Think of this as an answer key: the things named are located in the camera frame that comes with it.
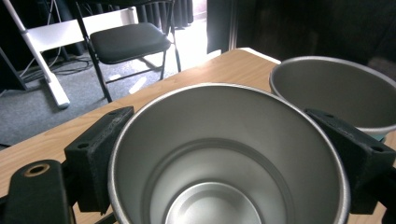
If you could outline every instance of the metal hole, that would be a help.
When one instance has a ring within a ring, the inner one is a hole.
[[[84,147],[88,147],[90,144],[88,144],[88,143],[81,143],[81,144],[79,144],[77,147],[78,148],[84,148]]]
[[[33,177],[38,176],[46,173],[50,166],[46,163],[40,163],[30,167],[25,173],[24,176],[26,177]]]
[[[383,152],[384,148],[382,148],[382,147],[372,147],[372,150],[377,151],[377,152]]]

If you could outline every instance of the metal bucket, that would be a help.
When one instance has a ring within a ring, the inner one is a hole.
[[[330,141],[265,91],[172,91],[125,125],[109,164],[120,223],[345,223],[349,192]]]
[[[375,70],[329,57],[298,57],[277,65],[272,93],[304,110],[318,109],[377,140],[396,130],[396,82]]]

